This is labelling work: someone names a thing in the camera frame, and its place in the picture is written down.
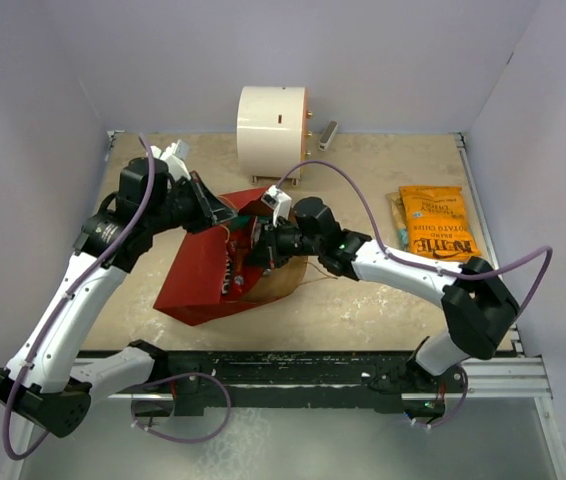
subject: white cylinder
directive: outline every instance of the white cylinder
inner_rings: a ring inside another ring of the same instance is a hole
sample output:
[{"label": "white cylinder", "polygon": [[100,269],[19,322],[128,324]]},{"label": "white cylinder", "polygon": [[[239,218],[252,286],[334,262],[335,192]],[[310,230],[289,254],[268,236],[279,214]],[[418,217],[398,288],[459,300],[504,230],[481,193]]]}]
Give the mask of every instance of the white cylinder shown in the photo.
[{"label": "white cylinder", "polygon": [[[278,178],[305,158],[307,89],[244,87],[236,118],[241,170]],[[301,169],[289,178],[299,179]]]}]

